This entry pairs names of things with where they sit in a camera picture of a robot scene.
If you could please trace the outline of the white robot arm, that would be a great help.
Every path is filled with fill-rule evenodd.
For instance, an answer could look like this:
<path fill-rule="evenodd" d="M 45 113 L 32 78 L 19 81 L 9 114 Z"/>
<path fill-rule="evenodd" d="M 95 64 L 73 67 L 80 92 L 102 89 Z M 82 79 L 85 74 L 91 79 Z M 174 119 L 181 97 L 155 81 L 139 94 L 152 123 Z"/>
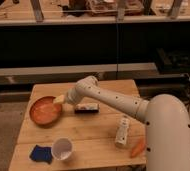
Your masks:
<path fill-rule="evenodd" d="M 190 117 L 184 103 L 170 94 L 151 100 L 121 94 L 98 86 L 94 76 L 75 83 L 55 104 L 79 104 L 96 99 L 145 125 L 146 171 L 190 171 Z"/>

